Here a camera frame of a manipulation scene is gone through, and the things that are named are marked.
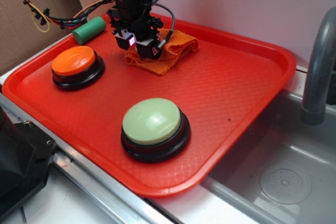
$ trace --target faucet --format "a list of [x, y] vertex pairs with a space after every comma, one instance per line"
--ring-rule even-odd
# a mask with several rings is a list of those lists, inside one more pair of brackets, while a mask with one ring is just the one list
[[336, 7], [331, 8], [320, 25], [309, 62], [301, 120], [318, 125], [324, 120], [327, 104], [336, 104]]

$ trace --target towel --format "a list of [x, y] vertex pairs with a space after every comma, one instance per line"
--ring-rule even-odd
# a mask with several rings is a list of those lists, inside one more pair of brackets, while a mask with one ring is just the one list
[[[169, 29], [161, 29], [161, 39], [165, 38], [168, 32]], [[159, 59], [153, 60], [140, 57], [134, 45], [127, 50], [124, 60], [129, 65], [134, 65], [139, 68], [164, 75], [177, 63], [179, 59], [187, 55], [189, 52], [195, 52], [197, 50], [198, 40], [196, 38], [175, 30], [168, 42], [163, 46]]]

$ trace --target green cylinder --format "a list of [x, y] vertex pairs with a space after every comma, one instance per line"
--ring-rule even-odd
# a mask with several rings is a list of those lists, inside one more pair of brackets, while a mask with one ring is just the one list
[[101, 17], [96, 17], [72, 31], [76, 42], [80, 45], [88, 42], [106, 29], [106, 23]]

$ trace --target white wall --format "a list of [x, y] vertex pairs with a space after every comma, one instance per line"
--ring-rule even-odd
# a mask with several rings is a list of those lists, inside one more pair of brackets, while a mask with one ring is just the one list
[[[178, 19], [287, 48], [307, 67], [325, 13], [336, 0], [161, 0]], [[164, 10], [157, 13], [167, 15]]]

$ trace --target yellow wire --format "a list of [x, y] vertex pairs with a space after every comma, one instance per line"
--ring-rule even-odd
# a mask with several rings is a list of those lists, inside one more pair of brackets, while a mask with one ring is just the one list
[[30, 6], [33, 7], [40, 15], [42, 18], [44, 18], [47, 22], [47, 25], [48, 25], [48, 28], [46, 30], [42, 30], [38, 24], [36, 23], [35, 19], [34, 19], [34, 14], [32, 12], [31, 9], [30, 10], [30, 15], [32, 16], [32, 19], [33, 19], [33, 22], [35, 24], [35, 26], [37, 27], [37, 29], [39, 29], [42, 33], [47, 33], [49, 32], [50, 30], [50, 23], [49, 22], [52, 22], [46, 15], [43, 14], [43, 12], [41, 12], [35, 5], [33, 5], [29, 0], [25, 0], [26, 2], [29, 2]]

